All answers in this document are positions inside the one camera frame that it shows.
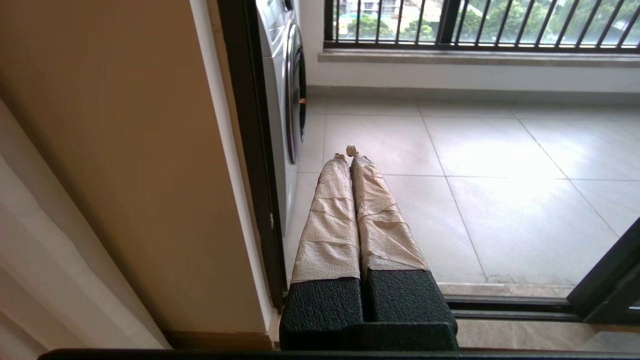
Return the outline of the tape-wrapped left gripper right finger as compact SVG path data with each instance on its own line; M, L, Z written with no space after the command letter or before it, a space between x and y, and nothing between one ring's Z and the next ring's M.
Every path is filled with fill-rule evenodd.
M456 323L375 162L346 148L358 223L365 309L374 322Z

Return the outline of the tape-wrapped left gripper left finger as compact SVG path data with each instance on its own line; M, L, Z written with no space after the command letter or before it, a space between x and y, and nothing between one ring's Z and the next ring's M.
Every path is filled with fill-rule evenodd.
M283 350L339 350L343 333L364 321L361 248L349 165L325 163L301 233L279 321Z

